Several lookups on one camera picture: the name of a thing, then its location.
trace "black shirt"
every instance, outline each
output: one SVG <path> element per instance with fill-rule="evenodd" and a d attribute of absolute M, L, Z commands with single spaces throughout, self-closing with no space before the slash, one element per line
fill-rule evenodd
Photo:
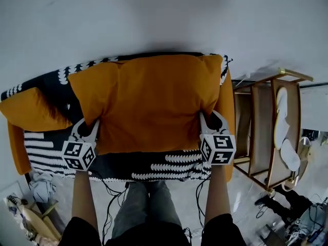
<path fill-rule="evenodd" d="M 88 222 L 74 217 L 68 223 L 59 246 L 92 245 L 101 246 L 97 230 Z M 124 232 L 121 236 L 107 241 L 106 246 L 116 245 L 189 245 L 182 228 L 173 223 L 144 223 Z M 239 228 L 233 224 L 231 214 L 211 219 L 205 226 L 202 246 L 233 245 L 246 246 Z"/>

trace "wooden frame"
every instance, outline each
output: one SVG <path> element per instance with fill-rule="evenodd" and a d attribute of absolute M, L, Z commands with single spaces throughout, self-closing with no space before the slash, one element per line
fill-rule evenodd
<path fill-rule="evenodd" d="M 284 76 L 292 76 L 295 77 L 295 80 L 292 81 L 287 81 L 287 80 L 278 80 L 279 78 L 282 78 Z M 297 143 L 296 143 L 296 151 L 297 151 L 297 147 L 298 147 L 298 139 L 300 136 L 300 130 L 301 130 L 301 112 L 300 112 L 300 91 L 299 91 L 299 82 L 308 80 L 308 81 L 313 81 L 313 78 L 307 75 L 303 75 L 301 73 L 292 71 L 292 70 L 288 70 L 288 69 L 278 69 L 278 74 L 274 75 L 274 76 L 270 76 L 268 78 L 262 79 L 260 81 L 256 81 L 254 83 L 251 83 L 250 85 L 247 86 L 241 86 L 238 87 L 236 89 L 234 89 L 234 94 L 238 95 L 238 94 L 250 94 L 251 95 L 251 139 L 250 139 L 250 148 L 249 148 L 249 153 L 248 156 L 243 156 L 243 157 L 238 157 L 234 159 L 234 167 L 239 170 L 242 174 L 244 174 L 245 176 L 247 176 L 249 179 L 251 179 L 252 181 L 254 181 L 255 183 L 257 183 L 260 187 L 262 187 L 263 189 L 269 191 L 272 188 L 280 185 L 281 183 L 285 182 L 288 179 L 293 179 L 295 177 L 295 173 L 290 171 L 290 175 L 280 179 L 279 181 L 275 182 L 275 183 L 271 183 L 272 180 L 272 175 L 273 175 L 273 166 L 274 166 L 274 162 L 275 162 L 275 152 L 277 152 L 275 150 L 275 146 L 274 146 L 274 141 L 273 141 L 273 134 L 274 134 L 274 125 L 275 125 L 275 121 L 276 121 L 276 92 L 275 92 L 275 88 L 277 88 L 277 85 L 275 84 L 275 81 L 280 81 L 279 83 L 281 84 L 282 82 L 285 83 L 286 85 L 295 85 L 297 84 L 297 98 L 298 98 L 298 116 L 299 116 L 299 120 L 298 120 L 298 124 L 297 124 L 297 132 L 296 132 L 296 139 L 297 139 Z M 252 172 L 252 163 L 253 158 L 254 158 L 254 138 L 255 138 L 255 123 L 254 121 L 252 121 L 254 119 L 254 114 L 255 114 L 255 105 L 254 105 L 254 88 L 258 87 L 260 84 L 267 84 L 268 88 L 271 88 L 271 95 L 272 95 L 272 132 L 271 134 L 271 154 L 270 154 L 270 163 L 269 163 L 269 168 L 268 169 L 262 169 L 259 170 L 257 172 Z M 248 171 L 242 169 L 240 167 L 240 165 L 242 164 L 249 164 L 248 165 Z M 256 176 L 262 175 L 267 173 L 267 179 L 265 183 L 262 183 L 261 181 L 259 181 L 258 179 L 256 179 Z"/>

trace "white slipper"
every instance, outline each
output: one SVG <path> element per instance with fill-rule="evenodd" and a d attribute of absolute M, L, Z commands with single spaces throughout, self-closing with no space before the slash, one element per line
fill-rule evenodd
<path fill-rule="evenodd" d="M 286 138 L 289 125 L 287 117 L 287 89 L 280 88 L 277 93 L 277 117 L 273 134 L 273 141 L 277 150 L 281 149 L 283 140 Z"/>
<path fill-rule="evenodd" d="M 301 160 L 288 139 L 285 139 L 282 143 L 280 156 L 291 171 L 297 171 L 301 165 Z"/>

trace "tiled floor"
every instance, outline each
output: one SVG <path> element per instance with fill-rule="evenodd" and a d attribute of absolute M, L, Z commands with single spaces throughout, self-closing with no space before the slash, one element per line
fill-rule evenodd
<path fill-rule="evenodd" d="M 310 200 L 318 202 L 318 194 L 323 200 L 328 196 L 328 146 L 321 147 L 319 141 L 313 143 L 314 160 L 308 166 L 308 169 L 296 187 L 296 191 Z M 63 218 L 64 223 L 68 223 L 71 215 L 71 203 L 73 195 L 73 179 L 63 179 L 55 177 L 54 182 L 57 185 L 57 193 L 55 198 L 59 201 L 57 211 Z M 193 235 L 193 245 L 200 245 L 201 229 L 198 220 L 198 211 L 196 205 L 195 191 L 200 181 L 191 180 L 187 182 L 180 182 L 170 180 L 167 185 L 171 190 L 172 199 L 176 206 L 176 211 L 180 217 L 184 228 L 189 227 Z M 114 190 L 124 190 L 124 183 L 110 183 L 110 187 Z M 97 211 L 98 226 L 101 233 L 105 219 L 106 209 L 111 196 L 106 193 L 105 187 L 101 182 L 92 182 L 92 191 Z M 204 184 L 201 196 L 200 205 L 205 208 L 207 198 L 208 181 Z M 254 202 L 262 195 L 263 189 L 257 184 L 250 181 L 237 170 L 234 170 L 233 178 L 228 183 L 229 198 L 231 205 L 231 212 L 235 224 L 238 225 L 240 231 L 249 245 L 260 245 L 261 241 L 258 239 L 257 231 L 260 230 L 266 223 L 277 225 L 281 220 L 279 216 L 275 215 L 271 210 L 267 210 L 262 217 L 256 218 L 259 208 L 254 206 Z M 284 206 L 289 204 L 284 200 L 280 194 L 275 196 L 275 199 Z M 110 210 L 110 213 L 115 217 L 119 209 L 115 202 Z"/>

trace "forearm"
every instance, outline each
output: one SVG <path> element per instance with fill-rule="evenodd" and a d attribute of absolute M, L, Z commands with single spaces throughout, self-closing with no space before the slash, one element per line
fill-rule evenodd
<path fill-rule="evenodd" d="M 212 166 L 207 197 L 205 224 L 211 219 L 230 213 L 230 204 L 224 166 Z"/>
<path fill-rule="evenodd" d="M 88 172 L 76 171 L 72 217 L 79 217 L 87 221 L 98 231 L 96 210 L 93 203 Z"/>

